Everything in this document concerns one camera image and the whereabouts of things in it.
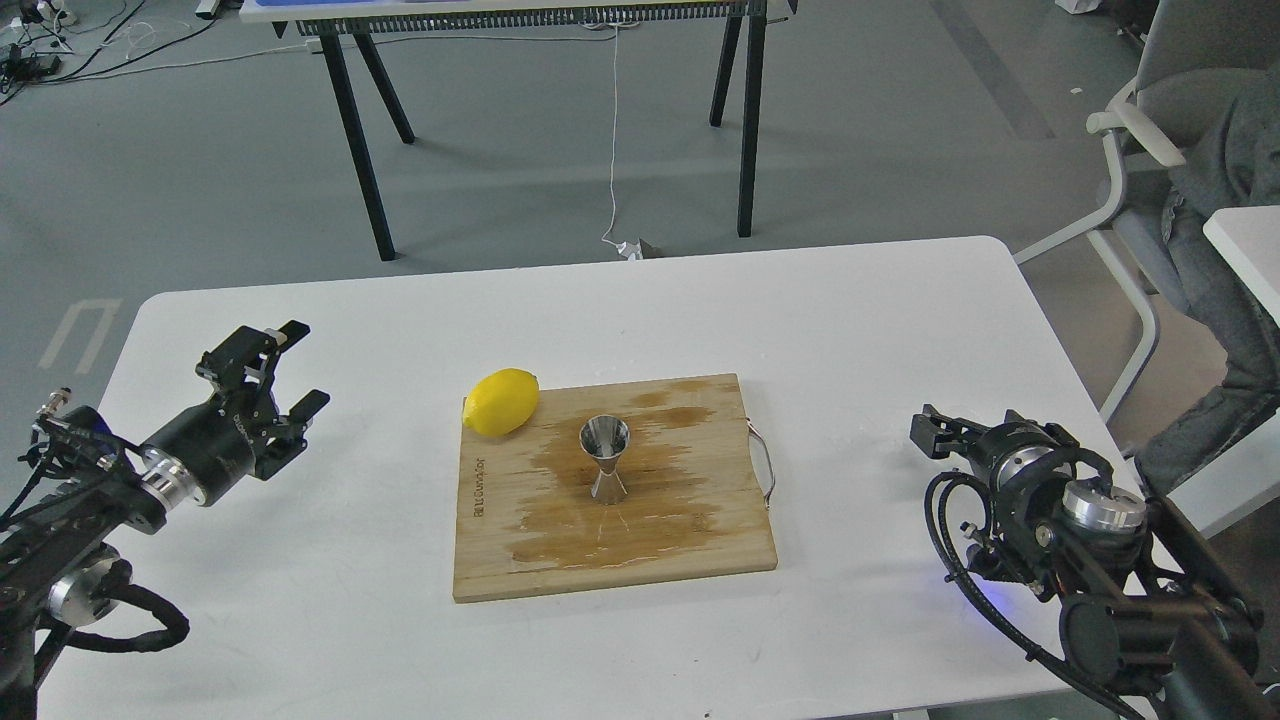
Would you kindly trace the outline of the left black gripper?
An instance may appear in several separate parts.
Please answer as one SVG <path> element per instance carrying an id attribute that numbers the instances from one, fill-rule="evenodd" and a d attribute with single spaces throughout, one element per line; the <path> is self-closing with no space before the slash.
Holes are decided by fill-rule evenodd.
<path id="1" fill-rule="evenodd" d="M 332 397 L 311 389 L 276 415 L 273 382 L 282 355 L 308 333 L 297 320 L 266 331 L 242 325 L 205 352 L 195 372 L 214 392 L 142 443 L 141 487 L 164 507 L 187 498 L 209 507 L 239 479 L 271 479 L 297 459 L 308 447 L 306 430 Z"/>

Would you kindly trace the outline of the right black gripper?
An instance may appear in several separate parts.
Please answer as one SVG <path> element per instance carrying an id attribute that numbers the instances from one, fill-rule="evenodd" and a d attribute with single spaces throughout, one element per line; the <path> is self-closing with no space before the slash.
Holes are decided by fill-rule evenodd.
<path id="1" fill-rule="evenodd" d="M 946 416 L 931 404 L 911 416 L 909 439 L 933 460 L 966 457 L 975 483 L 988 495 L 1046 454 L 1079 446 L 1061 425 L 1042 424 L 1015 409 L 1006 410 L 1002 424 L 986 427 Z"/>

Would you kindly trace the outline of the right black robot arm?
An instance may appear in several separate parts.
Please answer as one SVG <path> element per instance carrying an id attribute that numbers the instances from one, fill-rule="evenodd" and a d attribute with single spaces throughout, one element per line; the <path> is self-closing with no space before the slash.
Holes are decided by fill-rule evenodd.
<path id="1" fill-rule="evenodd" d="M 1119 717 L 1275 719 L 1254 682 L 1265 616 L 1162 493 L 1125 489 L 1061 425 L 986 427 L 925 405 L 911 442 L 969 470 L 925 488 L 931 543 L 969 605 L 1027 660 Z"/>

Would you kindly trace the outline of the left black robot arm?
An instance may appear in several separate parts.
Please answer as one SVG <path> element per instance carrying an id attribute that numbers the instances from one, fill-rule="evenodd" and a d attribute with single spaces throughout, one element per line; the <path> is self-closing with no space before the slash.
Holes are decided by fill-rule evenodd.
<path id="1" fill-rule="evenodd" d="M 238 328 L 196 365 L 210 397 L 138 445 L 93 407 L 69 409 L 68 388 L 50 395 L 20 460 L 27 489 L 45 479 L 58 487 L 29 507 L 20 492 L 3 512 L 5 719 L 36 717 L 38 689 L 68 647 L 148 653 L 188 635 L 188 619 L 133 582 L 108 537 L 119 527 L 154 534 L 183 501 L 211 506 L 239 479 L 268 480 L 307 448 L 305 432 L 328 393 L 312 389 L 280 413 L 273 384 L 282 355 L 308 332 L 297 320 Z"/>

